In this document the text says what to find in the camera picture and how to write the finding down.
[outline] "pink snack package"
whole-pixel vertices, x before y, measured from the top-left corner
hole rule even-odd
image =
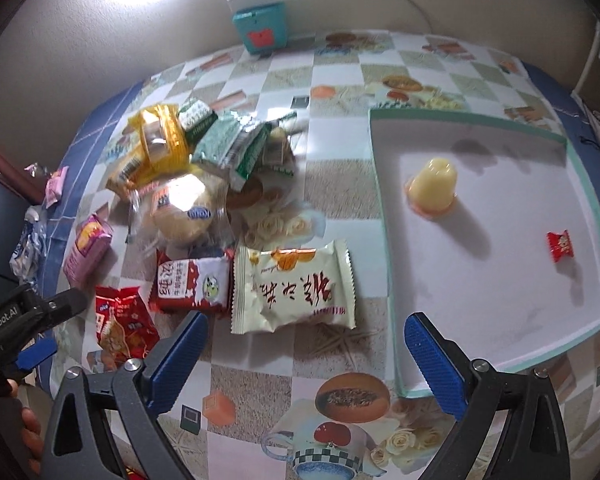
[[[76,228],[75,243],[62,266],[71,286],[83,285],[109,249],[113,230],[108,216],[109,204],[105,204]]]
[[[64,186],[64,178],[66,177],[66,170],[69,167],[65,166],[51,174],[49,180],[46,181],[45,188],[45,208],[51,207],[53,204],[58,202],[62,196],[62,187]]]

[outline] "beige wall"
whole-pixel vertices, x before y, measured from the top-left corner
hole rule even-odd
[[[581,0],[415,0],[434,31],[508,51],[573,86],[594,19]],[[292,32],[423,32],[401,0],[299,0]],[[0,38],[0,150],[56,165],[100,102],[186,59],[239,42],[223,0],[27,0]]]

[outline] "blue storage box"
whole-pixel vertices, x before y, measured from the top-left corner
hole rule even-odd
[[[283,2],[236,12],[234,25],[250,54],[262,54],[286,46],[287,32]]]

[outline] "metal bolt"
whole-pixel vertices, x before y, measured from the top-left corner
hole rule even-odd
[[[127,372],[135,372],[142,366],[142,359],[133,358],[125,361],[125,370]]]
[[[484,359],[476,359],[472,365],[476,372],[485,373],[489,371],[489,363]]]
[[[67,379],[75,379],[81,373],[82,373],[82,369],[79,366],[73,366],[65,372],[64,376]]]

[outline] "tablecloth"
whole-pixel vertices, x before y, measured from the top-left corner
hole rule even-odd
[[[228,98],[225,106],[255,111],[263,118],[278,117],[290,107],[298,110],[298,124],[304,127],[292,139],[295,176],[261,175],[262,193],[232,221],[240,222],[251,246],[261,248],[280,242],[319,247],[346,238],[356,279],[358,326],[351,332],[291,326],[274,334],[235,336],[229,320],[216,319],[176,405],[160,416],[170,442],[199,479],[296,478],[294,469],[305,451],[298,441],[325,421],[315,407],[318,390],[329,379],[355,372],[386,385],[391,409],[378,420],[349,424],[352,441],[343,451],[347,456],[335,460],[349,460],[350,468],[361,471],[358,478],[417,478],[451,421],[431,399],[395,397],[387,262],[368,110],[465,110],[564,134],[559,112],[520,60],[439,36],[340,31],[295,38],[272,56],[252,57],[239,46],[182,63],[109,100],[78,131],[62,162],[70,169],[62,203],[50,220],[50,252],[39,281],[43,294],[67,288],[60,267],[74,243],[73,228],[109,202],[112,250],[93,281],[140,286],[147,297],[155,259],[144,260],[133,245],[125,245],[126,208],[105,189],[105,182],[116,159],[132,145],[128,117],[141,107],[181,104],[190,96],[209,103]],[[55,330],[59,352],[50,375],[40,377],[43,384],[49,380],[46,386],[52,392],[72,365],[93,370],[102,366],[94,358],[99,350],[94,321],[91,305],[85,316]],[[155,317],[162,336],[178,321]],[[562,405],[570,450],[576,450],[600,428],[600,332],[546,366]],[[203,412],[205,397],[216,392],[234,403],[235,423],[216,426],[199,416],[200,428],[193,433],[181,428],[183,406],[189,413]],[[479,478],[486,468],[503,421],[500,416],[494,421],[471,478]],[[123,456],[138,467],[115,414],[111,423]],[[364,449],[356,447],[358,430],[370,437]],[[285,447],[292,449],[290,461],[273,457],[285,455]]]

